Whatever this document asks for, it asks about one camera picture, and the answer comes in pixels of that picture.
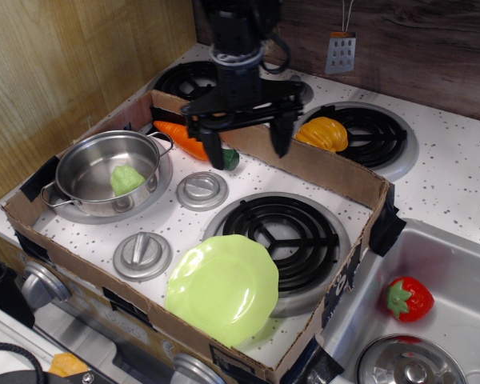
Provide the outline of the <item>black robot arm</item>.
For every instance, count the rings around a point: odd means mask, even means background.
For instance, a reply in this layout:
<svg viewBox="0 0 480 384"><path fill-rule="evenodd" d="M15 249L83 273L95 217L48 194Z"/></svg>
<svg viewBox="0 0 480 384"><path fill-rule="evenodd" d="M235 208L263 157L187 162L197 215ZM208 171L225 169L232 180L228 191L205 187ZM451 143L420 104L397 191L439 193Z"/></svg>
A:
<svg viewBox="0 0 480 384"><path fill-rule="evenodd" d="M215 88L182 108L188 135L204 145L211 165L224 169L221 132L266 123L275 153L287 154L294 123L302 114L302 82L261 78L260 71L280 74L289 66L290 48L274 31L280 1L204 1L213 44L210 57L218 73ZM266 42L286 56L279 67L264 62Z"/></svg>

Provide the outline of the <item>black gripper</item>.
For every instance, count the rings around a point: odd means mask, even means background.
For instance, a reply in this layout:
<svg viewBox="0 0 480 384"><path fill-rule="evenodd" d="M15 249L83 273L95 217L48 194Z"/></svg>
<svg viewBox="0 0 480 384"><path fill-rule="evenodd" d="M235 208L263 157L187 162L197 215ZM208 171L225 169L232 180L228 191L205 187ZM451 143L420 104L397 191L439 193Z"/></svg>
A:
<svg viewBox="0 0 480 384"><path fill-rule="evenodd" d="M218 83L208 94L182 108L189 136L202 141L210 164L224 169L218 133L268 123L275 153L290 148L294 122L302 113L302 84L260 76L258 58L219 55L212 58Z"/></svg>

